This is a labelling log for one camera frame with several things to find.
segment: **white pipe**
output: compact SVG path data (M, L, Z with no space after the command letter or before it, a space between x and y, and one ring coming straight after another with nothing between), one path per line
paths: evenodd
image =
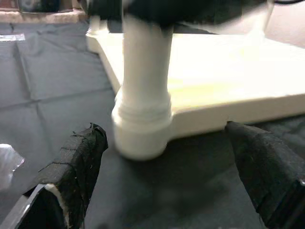
M171 138L167 74L173 30L123 19L124 80L112 112L115 144L133 160L159 156Z

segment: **white plastic object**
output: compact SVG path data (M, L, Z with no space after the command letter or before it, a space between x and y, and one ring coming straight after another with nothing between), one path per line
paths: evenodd
M169 32L128 18L124 35L88 33L88 46L118 93L112 118L122 155L151 159L170 139L219 130L227 121L305 113L305 50L260 36L265 23L247 35L174 34L171 40Z
M24 162L11 145L0 144L0 191L8 189L13 172Z

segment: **dark gray cloth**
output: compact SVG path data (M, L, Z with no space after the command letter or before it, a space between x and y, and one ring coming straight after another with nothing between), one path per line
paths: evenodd
M0 222L37 172L59 153L73 131L96 123L109 149L89 205L87 229L259 229L223 132L177 139L156 160L136 163L113 143L114 92L98 55L86 47L86 22L66 25L0 24L0 143L25 164L0 193ZM305 155L305 116L259 125Z

